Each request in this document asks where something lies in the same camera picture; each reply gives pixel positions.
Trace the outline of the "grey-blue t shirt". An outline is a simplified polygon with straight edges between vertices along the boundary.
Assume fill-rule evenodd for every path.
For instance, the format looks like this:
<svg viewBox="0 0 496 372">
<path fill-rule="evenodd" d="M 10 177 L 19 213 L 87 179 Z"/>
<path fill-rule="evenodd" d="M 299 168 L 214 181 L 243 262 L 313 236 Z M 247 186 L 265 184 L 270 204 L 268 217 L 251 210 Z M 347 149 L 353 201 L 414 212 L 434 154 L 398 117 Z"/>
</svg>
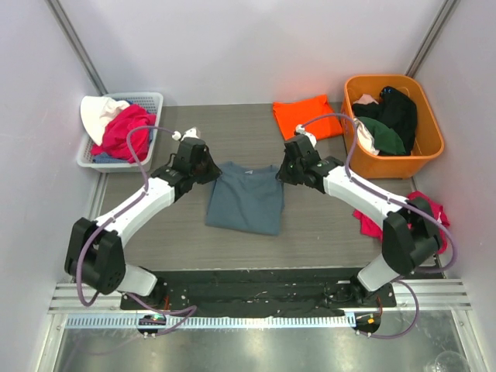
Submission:
<svg viewBox="0 0 496 372">
<path fill-rule="evenodd" d="M 276 178 L 278 168 L 221 164 L 208 200 L 205 224 L 245 233 L 277 236 L 284 211 L 284 185 Z"/>
</svg>

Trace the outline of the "orange t shirt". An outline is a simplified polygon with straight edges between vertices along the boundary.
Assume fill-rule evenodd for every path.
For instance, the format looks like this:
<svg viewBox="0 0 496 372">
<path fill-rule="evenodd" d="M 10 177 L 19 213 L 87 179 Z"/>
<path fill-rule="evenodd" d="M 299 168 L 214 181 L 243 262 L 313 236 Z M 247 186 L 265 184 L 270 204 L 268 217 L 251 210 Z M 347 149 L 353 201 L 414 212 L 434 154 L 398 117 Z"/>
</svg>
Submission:
<svg viewBox="0 0 496 372">
<path fill-rule="evenodd" d="M 326 95 L 317 95 L 299 102 L 274 102 L 272 105 L 275 121 L 284 140 L 289 140 L 298 125 L 315 119 L 321 115 L 333 114 Z M 336 117 L 325 117 L 305 127 L 307 132 L 317 140 L 341 136 L 343 128 Z"/>
</svg>

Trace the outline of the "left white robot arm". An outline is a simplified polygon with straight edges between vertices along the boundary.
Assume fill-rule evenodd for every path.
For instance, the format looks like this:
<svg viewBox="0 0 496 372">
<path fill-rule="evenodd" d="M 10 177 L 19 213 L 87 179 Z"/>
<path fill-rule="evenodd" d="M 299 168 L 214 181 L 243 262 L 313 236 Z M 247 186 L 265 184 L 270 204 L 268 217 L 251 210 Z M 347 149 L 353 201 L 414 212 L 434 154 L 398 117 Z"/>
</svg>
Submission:
<svg viewBox="0 0 496 372">
<path fill-rule="evenodd" d="M 81 218 L 73 225 L 64 269 L 75 278 L 82 305 L 93 304 L 84 298 L 84 285 L 96 295 L 118 291 L 136 296 L 149 309 L 164 303 L 163 280 L 145 268 L 127 264 L 124 249 L 158 212 L 172 206 L 194 185 L 207 184 L 221 174 L 196 129 L 182 134 L 178 142 L 172 163 L 145 176 L 144 186 L 121 205 L 95 220 Z"/>
</svg>

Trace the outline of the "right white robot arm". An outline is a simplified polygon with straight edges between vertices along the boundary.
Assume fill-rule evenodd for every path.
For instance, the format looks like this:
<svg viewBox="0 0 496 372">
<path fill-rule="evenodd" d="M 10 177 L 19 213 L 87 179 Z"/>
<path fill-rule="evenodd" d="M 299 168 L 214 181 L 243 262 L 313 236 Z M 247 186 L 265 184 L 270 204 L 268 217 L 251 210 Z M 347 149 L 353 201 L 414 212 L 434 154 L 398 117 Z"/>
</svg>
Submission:
<svg viewBox="0 0 496 372">
<path fill-rule="evenodd" d="M 382 287 L 419 268 L 443 244 L 439 223 L 424 198 L 399 198 L 358 176 L 342 161 L 322 159 L 308 135 L 298 134 L 284 143 L 277 178 L 338 198 L 381 228 L 381 253 L 350 279 L 345 299 L 357 305 L 369 305 Z"/>
</svg>

